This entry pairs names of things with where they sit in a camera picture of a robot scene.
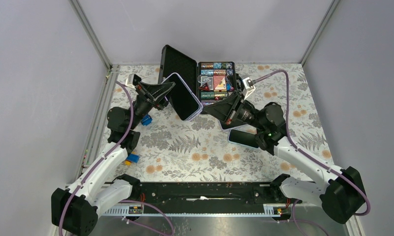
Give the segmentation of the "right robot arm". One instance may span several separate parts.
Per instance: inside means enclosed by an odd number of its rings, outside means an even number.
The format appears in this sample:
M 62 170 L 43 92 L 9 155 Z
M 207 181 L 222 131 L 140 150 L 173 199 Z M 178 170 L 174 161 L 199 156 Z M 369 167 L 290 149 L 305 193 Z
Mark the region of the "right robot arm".
M 273 180 L 271 198 L 278 203 L 287 198 L 302 200 L 320 207 L 326 215 L 339 224 L 345 224 L 358 210 L 370 203 L 365 193 L 362 177 L 353 167 L 343 169 L 327 164 L 301 149 L 287 133 L 282 107 L 270 102 L 258 110 L 252 103 L 234 92 L 227 98 L 204 108 L 204 112 L 224 124 L 247 124 L 256 128 L 254 141 L 261 150 L 295 165 L 312 181 L 295 180 L 281 174 Z

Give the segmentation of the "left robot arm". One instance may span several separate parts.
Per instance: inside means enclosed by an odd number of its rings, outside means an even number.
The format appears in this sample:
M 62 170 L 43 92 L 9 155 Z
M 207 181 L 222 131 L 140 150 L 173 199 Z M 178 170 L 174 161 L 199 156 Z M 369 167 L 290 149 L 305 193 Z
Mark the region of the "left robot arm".
M 112 107 L 106 114 L 110 136 L 107 144 L 87 170 L 66 189 L 57 188 L 51 196 L 52 223 L 58 234 L 66 232 L 75 236 L 88 236 L 99 217 L 118 203 L 124 201 L 143 207 L 139 179 L 123 174 L 110 186 L 102 188 L 109 175 L 125 161 L 136 148 L 140 132 L 134 128 L 152 109 L 166 107 L 166 95 L 176 84 L 146 84 L 132 82 L 129 87 L 136 91 L 132 99 L 127 86 L 120 84 L 127 96 L 129 107 Z

